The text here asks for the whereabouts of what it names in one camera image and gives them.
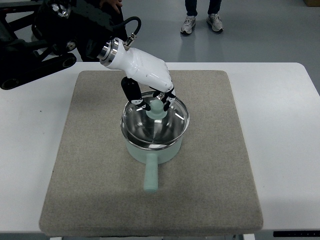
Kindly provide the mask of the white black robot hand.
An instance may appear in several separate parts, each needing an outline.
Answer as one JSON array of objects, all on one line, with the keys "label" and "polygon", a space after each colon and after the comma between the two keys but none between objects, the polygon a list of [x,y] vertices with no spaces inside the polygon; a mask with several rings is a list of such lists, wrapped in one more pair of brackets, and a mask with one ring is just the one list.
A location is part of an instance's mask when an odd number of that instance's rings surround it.
[{"label": "white black robot hand", "polygon": [[139,84],[154,89],[154,97],[164,93],[163,110],[166,112],[176,99],[176,93],[166,63],[147,52],[131,47],[125,49],[119,38],[107,41],[97,56],[100,63],[111,70],[122,70],[126,77],[121,87],[128,101],[139,108],[150,111],[151,107],[142,98]]}]

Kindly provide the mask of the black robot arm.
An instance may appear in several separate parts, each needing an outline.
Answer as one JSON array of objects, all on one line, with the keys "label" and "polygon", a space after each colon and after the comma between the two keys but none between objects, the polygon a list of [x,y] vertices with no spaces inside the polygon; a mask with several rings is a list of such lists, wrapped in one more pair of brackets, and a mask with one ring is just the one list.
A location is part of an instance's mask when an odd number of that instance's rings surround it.
[{"label": "black robot arm", "polygon": [[137,16],[116,17],[98,0],[30,0],[0,4],[0,87],[11,90],[73,66],[74,49],[95,59],[105,43]]}]

